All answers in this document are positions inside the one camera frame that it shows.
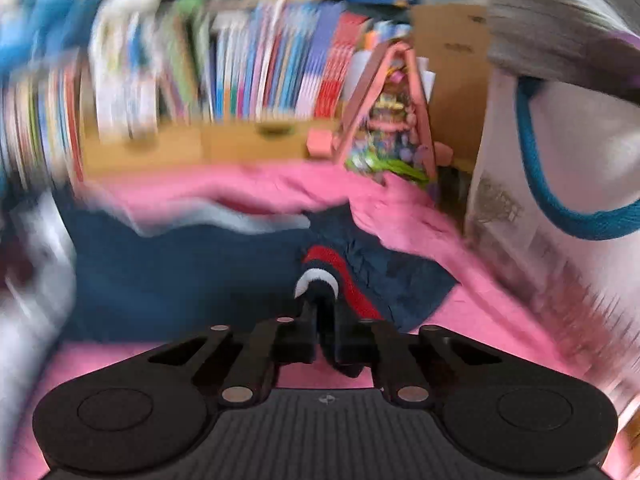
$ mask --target gray cloth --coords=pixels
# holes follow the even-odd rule
[[[492,0],[490,60],[638,102],[640,0]]]

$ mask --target navy blue garment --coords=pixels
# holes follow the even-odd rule
[[[71,340],[163,341],[211,324],[250,330],[263,319],[296,316],[302,261],[318,244],[343,257],[353,283],[402,331],[456,285],[436,262],[382,247],[354,224],[348,204],[300,217],[306,228],[285,222],[245,234],[203,223],[140,235],[67,191],[56,203],[76,250],[76,306],[63,335]]]

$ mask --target pink fabric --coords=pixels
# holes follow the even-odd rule
[[[460,283],[428,320],[450,330],[564,373],[571,370],[550,337],[530,314],[491,279],[465,247],[455,227],[435,211],[416,187],[393,175],[386,186],[348,173],[330,163],[295,163],[259,168],[203,168],[179,174],[156,174],[103,182],[88,190],[125,207],[137,219],[158,218],[184,206],[180,199],[203,197],[239,205],[243,210],[299,212],[322,210],[349,200],[356,224],[377,235],[390,249],[420,254],[445,267]],[[55,356],[34,398],[71,378],[126,359],[149,346],[67,345]],[[279,386],[299,388],[365,388],[370,373],[350,380],[324,361],[289,365]],[[626,476],[630,463],[626,441],[619,436],[605,470]],[[47,467],[25,424],[14,457],[11,480],[36,480]]]

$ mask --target cardboard box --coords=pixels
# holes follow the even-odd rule
[[[454,150],[454,167],[473,173],[482,138],[490,64],[486,7],[415,6],[416,54],[429,58],[436,79],[429,102],[433,140]]]

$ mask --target white stripe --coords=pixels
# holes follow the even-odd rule
[[[309,283],[315,280],[321,280],[327,283],[334,290],[334,297],[338,298],[338,281],[334,276],[324,269],[309,269],[306,271],[296,283],[296,292],[294,298],[302,296],[309,288]]]

